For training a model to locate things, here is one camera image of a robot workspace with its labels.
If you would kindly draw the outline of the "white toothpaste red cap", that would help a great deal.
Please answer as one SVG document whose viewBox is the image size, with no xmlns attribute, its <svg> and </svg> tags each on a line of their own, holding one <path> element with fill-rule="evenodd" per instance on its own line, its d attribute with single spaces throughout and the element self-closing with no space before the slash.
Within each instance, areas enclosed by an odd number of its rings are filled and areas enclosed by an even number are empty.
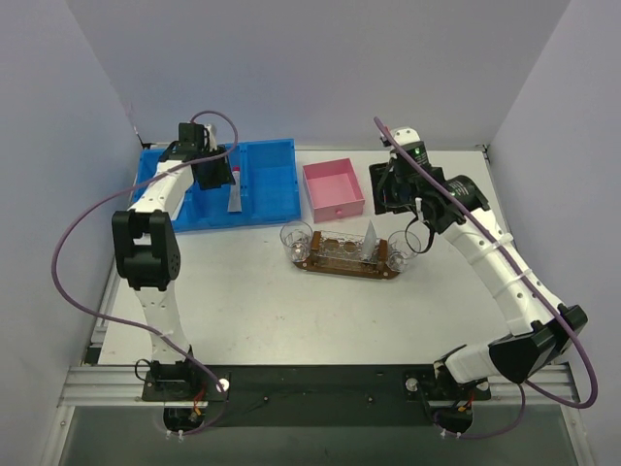
<svg viewBox="0 0 621 466">
<path fill-rule="evenodd" d="M 242 211 L 241 198 L 241 168 L 234 166 L 232 169 L 233 183 L 230 185 L 227 212 L 229 214 L 237 214 Z"/>
</svg>

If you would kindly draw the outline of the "white toothpaste blue cap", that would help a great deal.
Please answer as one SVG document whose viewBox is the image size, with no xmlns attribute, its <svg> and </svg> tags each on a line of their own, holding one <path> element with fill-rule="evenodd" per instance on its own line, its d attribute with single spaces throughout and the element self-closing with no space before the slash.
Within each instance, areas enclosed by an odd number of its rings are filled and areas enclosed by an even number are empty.
<svg viewBox="0 0 621 466">
<path fill-rule="evenodd" d="M 376 248 L 377 235 L 376 230 L 371 221 L 369 221 L 366 234 L 360 249 L 360 258 L 364 262 L 369 262 Z"/>
</svg>

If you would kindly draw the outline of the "brown wooden tray holder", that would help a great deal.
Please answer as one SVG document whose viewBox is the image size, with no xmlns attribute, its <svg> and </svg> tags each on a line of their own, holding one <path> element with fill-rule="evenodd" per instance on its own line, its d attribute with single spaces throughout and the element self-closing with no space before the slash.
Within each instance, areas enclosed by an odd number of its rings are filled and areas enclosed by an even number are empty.
<svg viewBox="0 0 621 466">
<path fill-rule="evenodd" d="M 314 231 L 309 257 L 304 262 L 291 262 L 302 271 L 373 280 L 392 280 L 401 274 L 387 266 L 388 244 L 384 239 L 377 239 L 372 259 L 362 261 L 363 240 L 360 235 Z"/>
</svg>

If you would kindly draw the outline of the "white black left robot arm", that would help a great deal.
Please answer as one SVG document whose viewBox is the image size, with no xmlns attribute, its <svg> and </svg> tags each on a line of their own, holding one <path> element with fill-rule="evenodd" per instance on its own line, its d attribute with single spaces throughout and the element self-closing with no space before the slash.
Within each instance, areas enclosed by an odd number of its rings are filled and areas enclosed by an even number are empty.
<svg viewBox="0 0 621 466">
<path fill-rule="evenodd" d="M 144 192 L 112 218 L 117 272 L 134 290 L 151 334 L 145 384 L 166 388 L 181 400 L 201 388 L 204 376 L 191 360 L 192 346 L 180 323 L 175 280 L 181 259 L 173 219 L 193 184 L 206 190 L 234 181 L 226 148 L 216 142 L 214 127 L 182 122 Z"/>
</svg>

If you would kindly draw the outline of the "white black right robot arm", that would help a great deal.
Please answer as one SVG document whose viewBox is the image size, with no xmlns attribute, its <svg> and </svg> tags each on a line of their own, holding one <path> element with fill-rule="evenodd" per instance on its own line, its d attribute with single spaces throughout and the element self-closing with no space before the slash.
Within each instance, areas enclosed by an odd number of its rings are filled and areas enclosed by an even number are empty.
<svg viewBox="0 0 621 466">
<path fill-rule="evenodd" d="M 523 383 L 572 344 L 588 321 L 577 305 L 566 306 L 526 265 L 488 200 L 465 175 L 451 179 L 433 166 L 423 143 L 410 146 L 421 176 L 398 153 L 370 166 L 375 212 L 412 212 L 460 251 L 496 301 L 508 333 L 490 343 L 464 345 L 446 354 L 439 370 L 458 384 L 502 375 Z"/>
</svg>

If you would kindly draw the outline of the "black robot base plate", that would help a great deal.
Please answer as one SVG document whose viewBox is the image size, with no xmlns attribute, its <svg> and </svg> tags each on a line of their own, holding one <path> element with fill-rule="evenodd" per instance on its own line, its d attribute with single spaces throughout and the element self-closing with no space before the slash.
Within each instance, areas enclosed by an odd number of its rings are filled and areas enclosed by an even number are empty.
<svg viewBox="0 0 621 466">
<path fill-rule="evenodd" d="M 217 427 L 402 427 L 430 424 L 452 409 L 464 425 L 474 401 L 491 398 L 487 383 L 458 386 L 430 364 L 153 367 L 142 378 L 142 399 L 164 405 L 169 429 Z"/>
</svg>

